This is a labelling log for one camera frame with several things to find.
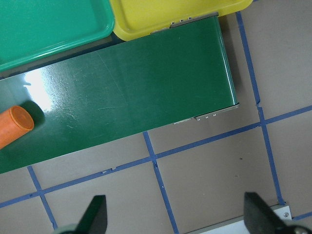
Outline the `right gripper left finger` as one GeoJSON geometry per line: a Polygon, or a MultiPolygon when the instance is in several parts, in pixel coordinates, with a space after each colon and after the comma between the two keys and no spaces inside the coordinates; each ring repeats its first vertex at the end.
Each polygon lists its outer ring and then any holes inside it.
{"type": "Polygon", "coordinates": [[[105,234],[107,231],[107,202],[105,195],[91,200],[78,224],[56,229],[57,234],[105,234]]]}

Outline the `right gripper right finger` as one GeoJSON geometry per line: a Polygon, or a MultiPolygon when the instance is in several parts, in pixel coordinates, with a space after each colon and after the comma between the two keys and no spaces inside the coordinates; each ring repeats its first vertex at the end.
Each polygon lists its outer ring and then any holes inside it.
{"type": "Polygon", "coordinates": [[[287,224],[256,193],[244,194],[244,224],[251,234],[310,234],[311,229],[287,224]]]}

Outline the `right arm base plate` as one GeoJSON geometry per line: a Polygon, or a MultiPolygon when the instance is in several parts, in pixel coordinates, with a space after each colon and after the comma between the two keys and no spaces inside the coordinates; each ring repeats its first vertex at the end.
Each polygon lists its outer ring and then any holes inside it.
{"type": "MultiPolygon", "coordinates": [[[[273,212],[283,221],[291,221],[291,211],[288,205],[271,206],[273,212]]],[[[245,227],[244,217],[236,217],[224,222],[220,222],[202,229],[198,229],[189,234],[248,234],[249,231],[245,227]]]]}

